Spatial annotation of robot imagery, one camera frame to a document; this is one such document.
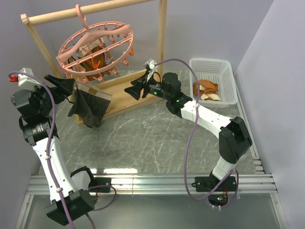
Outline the dark grey underwear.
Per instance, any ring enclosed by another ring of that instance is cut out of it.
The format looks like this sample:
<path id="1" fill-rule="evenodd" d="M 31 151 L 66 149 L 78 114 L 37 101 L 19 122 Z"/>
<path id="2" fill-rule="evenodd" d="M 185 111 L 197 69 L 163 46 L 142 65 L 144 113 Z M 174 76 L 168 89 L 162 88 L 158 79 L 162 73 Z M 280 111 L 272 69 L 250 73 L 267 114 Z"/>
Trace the dark grey underwear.
<path id="1" fill-rule="evenodd" d="M 72 96 L 74 101 L 67 116 L 78 115 L 87 127 L 98 127 L 111 103 L 112 95 L 95 86 L 76 82 Z"/>

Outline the pink round clip hanger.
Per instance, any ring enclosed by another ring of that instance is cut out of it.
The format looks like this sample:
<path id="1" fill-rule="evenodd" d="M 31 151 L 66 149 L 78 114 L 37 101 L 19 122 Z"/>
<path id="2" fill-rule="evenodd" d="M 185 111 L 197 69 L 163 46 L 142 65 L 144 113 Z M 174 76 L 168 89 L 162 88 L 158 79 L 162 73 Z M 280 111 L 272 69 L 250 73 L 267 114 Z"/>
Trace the pink round clip hanger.
<path id="1" fill-rule="evenodd" d="M 103 82 L 105 75 L 118 74 L 118 64 L 129 65 L 128 57 L 134 55 L 132 28 L 118 21 L 89 25 L 80 5 L 75 8 L 83 29 L 63 43 L 56 59 L 67 78 Z"/>

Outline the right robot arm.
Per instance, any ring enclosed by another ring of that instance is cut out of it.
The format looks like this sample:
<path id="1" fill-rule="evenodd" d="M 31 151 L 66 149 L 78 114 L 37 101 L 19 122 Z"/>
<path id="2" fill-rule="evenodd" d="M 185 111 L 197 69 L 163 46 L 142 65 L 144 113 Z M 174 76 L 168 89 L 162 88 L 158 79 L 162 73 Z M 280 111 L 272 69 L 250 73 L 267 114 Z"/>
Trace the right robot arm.
<path id="1" fill-rule="evenodd" d="M 166 73 L 161 82 L 148 75 L 145 73 L 131 81 L 131 86 L 124 91 L 135 100 L 148 94 L 165 99 L 173 115 L 193 121 L 218 138 L 220 158 L 211 172 L 210 185 L 214 190 L 222 190 L 227 184 L 225 176 L 253 144 L 244 120 L 220 115 L 197 104 L 181 91 L 181 82 L 175 73 Z"/>

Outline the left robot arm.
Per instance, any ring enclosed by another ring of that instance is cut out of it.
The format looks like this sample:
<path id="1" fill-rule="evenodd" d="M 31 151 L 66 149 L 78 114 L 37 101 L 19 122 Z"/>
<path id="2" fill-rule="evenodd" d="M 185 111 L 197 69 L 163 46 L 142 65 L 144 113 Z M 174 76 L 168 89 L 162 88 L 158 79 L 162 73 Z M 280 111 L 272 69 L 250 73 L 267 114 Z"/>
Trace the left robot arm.
<path id="1" fill-rule="evenodd" d="M 47 216 L 75 228 L 73 221 L 94 209 L 96 201 L 89 192 L 95 189 L 96 179 L 87 167 L 68 173 L 55 125 L 56 105 L 73 94 L 75 80 L 44 78 L 54 86 L 46 86 L 29 73 L 11 72 L 9 80 L 21 88 L 11 102 L 21 113 L 23 137 L 40 159 L 48 182 L 51 205 L 45 209 Z"/>

